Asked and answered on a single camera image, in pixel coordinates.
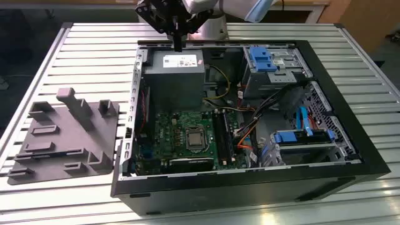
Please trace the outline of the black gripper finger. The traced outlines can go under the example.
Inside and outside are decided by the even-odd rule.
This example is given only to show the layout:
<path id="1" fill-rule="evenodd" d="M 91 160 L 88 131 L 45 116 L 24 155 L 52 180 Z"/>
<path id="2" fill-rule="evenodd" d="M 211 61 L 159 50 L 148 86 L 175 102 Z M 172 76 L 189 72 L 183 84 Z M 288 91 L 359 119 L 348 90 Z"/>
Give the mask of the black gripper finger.
<path id="1" fill-rule="evenodd" d="M 151 5 L 149 0 L 140 0 L 135 11 L 144 21 L 152 26 L 152 28 L 160 33 L 165 33 L 173 42 L 173 49 L 177 52 L 177 23 L 152 23 L 151 13 L 155 7 Z"/>
<path id="2" fill-rule="evenodd" d="M 181 52 L 185 46 L 185 36 L 193 34 L 200 26 L 207 21 L 207 13 L 197 13 L 191 19 L 179 16 L 177 17 L 177 51 Z"/>

